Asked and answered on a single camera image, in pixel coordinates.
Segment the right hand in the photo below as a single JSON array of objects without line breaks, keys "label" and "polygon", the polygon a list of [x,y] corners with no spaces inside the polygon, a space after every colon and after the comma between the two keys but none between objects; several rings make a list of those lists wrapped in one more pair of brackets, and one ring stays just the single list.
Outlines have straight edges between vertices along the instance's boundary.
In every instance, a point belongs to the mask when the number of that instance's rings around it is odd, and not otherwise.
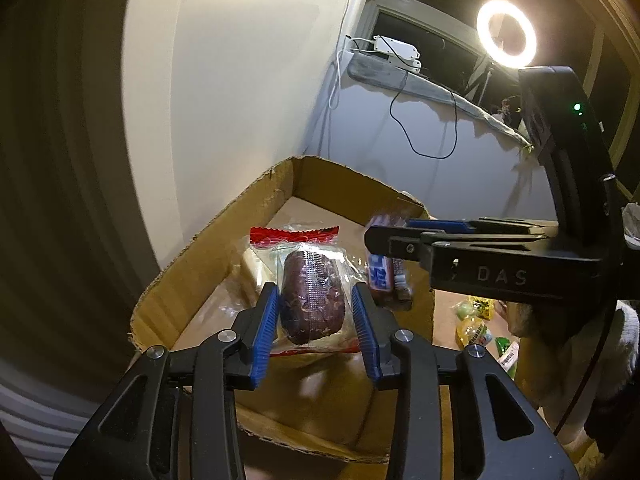
[{"label": "right hand", "polygon": [[575,406],[570,401],[596,350],[603,330],[598,318],[577,334],[553,342],[526,304],[508,304],[510,332],[520,338],[516,383],[559,440],[570,444],[583,432],[605,456],[639,445],[639,303],[616,304],[611,328]]}]

